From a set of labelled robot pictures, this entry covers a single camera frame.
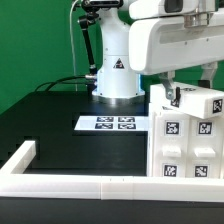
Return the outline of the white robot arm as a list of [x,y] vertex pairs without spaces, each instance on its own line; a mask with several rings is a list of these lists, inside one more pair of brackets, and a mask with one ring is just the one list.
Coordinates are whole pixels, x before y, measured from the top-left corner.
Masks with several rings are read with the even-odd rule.
[[142,95],[140,75],[158,74],[166,98],[180,98],[177,70],[224,60],[219,0],[82,0],[86,26],[100,24],[103,64],[90,64],[93,95],[110,101]]

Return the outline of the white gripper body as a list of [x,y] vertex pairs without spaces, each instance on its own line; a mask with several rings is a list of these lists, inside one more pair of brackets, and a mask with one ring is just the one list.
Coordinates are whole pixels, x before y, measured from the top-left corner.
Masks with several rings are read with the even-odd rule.
[[184,27],[184,18],[144,19],[129,32],[129,62],[139,74],[153,75],[224,60],[224,13],[208,26]]

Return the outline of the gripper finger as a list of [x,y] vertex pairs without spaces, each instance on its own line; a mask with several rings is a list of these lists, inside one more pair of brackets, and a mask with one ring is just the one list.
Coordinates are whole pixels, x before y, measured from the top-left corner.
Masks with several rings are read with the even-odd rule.
[[213,79],[218,69],[218,63],[211,62],[211,63],[203,64],[201,68],[203,72],[202,72],[202,76],[200,80],[198,81],[198,85],[204,88],[212,88]]
[[180,88],[174,84],[174,71],[163,72],[159,74],[159,79],[165,88],[165,96],[170,101],[172,106],[178,107],[180,104]]

